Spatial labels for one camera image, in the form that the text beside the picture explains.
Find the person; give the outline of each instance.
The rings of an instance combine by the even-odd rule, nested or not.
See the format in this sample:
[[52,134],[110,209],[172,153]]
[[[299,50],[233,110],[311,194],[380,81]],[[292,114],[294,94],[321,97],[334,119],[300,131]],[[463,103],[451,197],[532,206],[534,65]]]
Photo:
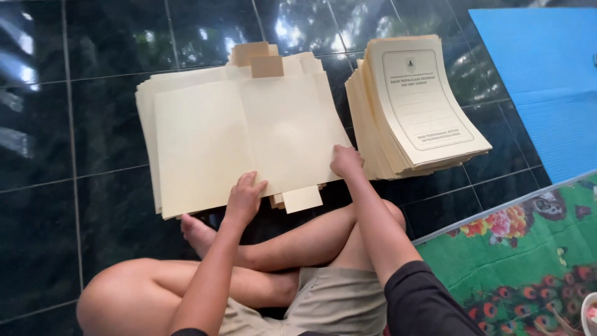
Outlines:
[[[386,314],[394,336],[484,335],[422,261],[358,152],[334,151],[330,168],[346,181],[351,205],[239,246],[267,183],[254,186],[256,172],[244,174],[217,233],[182,218],[202,262],[137,259],[93,278],[77,306],[85,335],[380,335]],[[260,307],[288,310],[273,320]]]

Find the stack of folders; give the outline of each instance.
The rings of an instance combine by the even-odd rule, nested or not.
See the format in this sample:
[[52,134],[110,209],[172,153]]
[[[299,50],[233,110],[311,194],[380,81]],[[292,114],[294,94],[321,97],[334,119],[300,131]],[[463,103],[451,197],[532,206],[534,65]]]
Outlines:
[[136,101],[163,218],[226,205],[253,170],[272,207],[321,205],[320,187],[339,179],[333,145],[350,146],[321,61],[267,42],[236,45],[226,66],[152,75]]
[[437,35],[371,40],[346,91],[369,179],[428,175],[491,149],[450,90]]

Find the black tile floor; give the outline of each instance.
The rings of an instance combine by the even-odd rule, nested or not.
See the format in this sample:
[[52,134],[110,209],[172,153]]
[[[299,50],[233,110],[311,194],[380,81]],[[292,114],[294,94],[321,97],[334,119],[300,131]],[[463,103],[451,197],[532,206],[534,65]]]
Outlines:
[[[463,167],[374,181],[411,239],[551,184],[467,10],[596,6],[597,0],[0,1],[0,334],[81,335],[75,304],[102,269],[140,257],[194,259],[176,220],[153,211],[134,102],[149,75],[221,65],[238,43],[312,51],[355,141],[344,81],[371,38],[437,33],[458,103],[494,149]],[[351,202],[290,215],[266,200],[243,244]],[[200,216],[218,227],[223,208]]]

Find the khaki shorts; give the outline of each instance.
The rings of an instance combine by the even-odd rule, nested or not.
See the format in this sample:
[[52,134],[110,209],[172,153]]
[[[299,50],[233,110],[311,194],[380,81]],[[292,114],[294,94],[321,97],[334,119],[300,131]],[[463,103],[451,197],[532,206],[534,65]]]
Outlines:
[[262,317],[228,299],[221,336],[296,336],[305,331],[336,335],[381,335],[386,298],[373,271],[348,268],[300,270],[297,296],[283,320]]

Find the logo emblem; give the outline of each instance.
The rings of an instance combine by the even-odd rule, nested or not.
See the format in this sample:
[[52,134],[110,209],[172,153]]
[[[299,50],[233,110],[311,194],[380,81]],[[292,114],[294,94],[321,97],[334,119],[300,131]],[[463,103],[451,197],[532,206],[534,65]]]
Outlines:
[[414,72],[417,69],[417,64],[415,63],[414,57],[407,57],[407,70],[409,72]]

